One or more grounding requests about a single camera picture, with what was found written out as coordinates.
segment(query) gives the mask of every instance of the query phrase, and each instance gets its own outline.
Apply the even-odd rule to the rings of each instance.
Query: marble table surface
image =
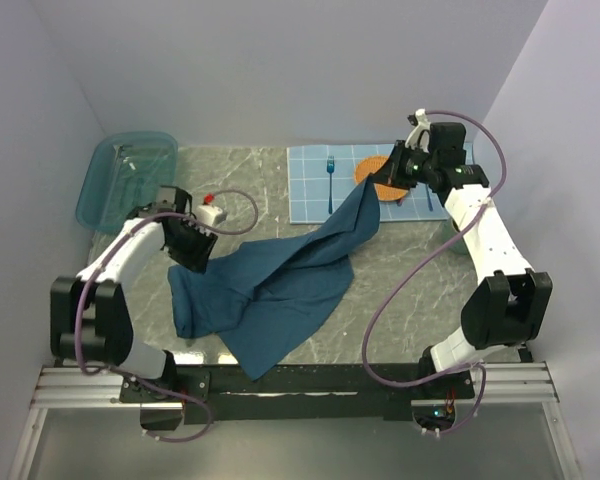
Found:
[[[235,251],[240,243],[290,237],[317,228],[289,224],[285,148],[186,147],[179,152],[176,185],[194,201],[221,188],[248,191],[260,208],[257,226],[248,234],[221,236],[212,257]],[[249,223],[252,212],[237,195],[216,202],[229,212],[225,229]],[[395,284],[442,242],[442,222],[382,223],[380,231],[351,256],[355,280],[322,328],[292,351],[283,363],[358,363],[360,344],[371,316]],[[111,242],[96,234],[89,261]],[[131,291],[125,292],[135,334],[146,343],[172,351],[178,363],[235,363],[216,335],[187,340],[173,326],[167,268],[173,262],[157,254],[144,268]],[[373,362],[413,362],[422,351],[452,333],[460,311],[476,286],[468,256],[445,252],[407,284],[387,307],[372,334],[369,359]],[[515,349],[489,361],[519,361]]]

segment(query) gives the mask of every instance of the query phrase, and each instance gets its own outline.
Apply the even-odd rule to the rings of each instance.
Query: orange plate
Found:
[[[367,157],[356,166],[356,171],[353,174],[353,178],[356,181],[356,185],[361,183],[367,176],[372,173],[376,173],[380,170],[380,167],[384,165],[389,157],[384,155],[374,155],[373,157]],[[376,193],[378,194],[378,200],[381,202],[394,202],[401,199],[409,193],[409,190],[400,190],[399,188],[386,187],[384,185],[376,184]]]

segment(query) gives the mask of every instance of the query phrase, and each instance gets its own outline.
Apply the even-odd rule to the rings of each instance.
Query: blue placemat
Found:
[[[329,174],[327,157],[335,158],[333,172],[333,208],[340,206],[355,187],[356,165],[372,155],[389,155],[386,145],[305,145],[287,149],[289,171],[289,218],[291,223],[323,223],[328,217]],[[473,146],[465,143],[467,163],[473,163]],[[380,205],[381,222],[446,220],[447,212],[438,197],[418,185],[398,206],[396,202]]]

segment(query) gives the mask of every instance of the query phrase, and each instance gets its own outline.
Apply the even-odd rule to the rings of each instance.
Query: translucent plastic container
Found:
[[[103,140],[93,153],[76,207],[81,225],[116,234],[129,212],[172,185],[178,144],[160,132],[130,132]]]

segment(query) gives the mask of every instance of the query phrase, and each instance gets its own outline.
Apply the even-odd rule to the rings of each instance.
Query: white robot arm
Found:
[[[61,358],[75,358],[75,317],[79,297],[97,271],[88,292],[88,308],[82,315],[81,343],[88,361],[117,367],[141,378],[170,386],[175,378],[173,355],[138,339],[133,332],[124,292],[129,291],[140,271],[157,252],[167,249],[176,262],[204,272],[217,236],[181,217],[191,215],[198,222],[215,227],[227,214],[207,200],[193,210],[191,195],[177,187],[161,187],[156,201],[138,207],[124,223],[122,232],[91,265],[75,277],[59,277],[51,288],[51,350]],[[140,222],[160,213],[181,214],[161,217],[135,232]],[[124,243],[123,237],[133,233]],[[114,255],[107,262],[111,253]]]
[[[482,168],[466,165],[464,126],[431,123],[423,109],[409,120],[414,129],[407,140],[395,143],[372,180],[404,189],[418,183],[428,185],[458,231],[486,204],[480,220],[463,237],[476,269],[478,288],[462,310],[461,326],[425,350],[420,362],[426,367],[425,374],[474,363],[535,338],[552,283],[548,274],[535,272],[516,248],[490,197]]]

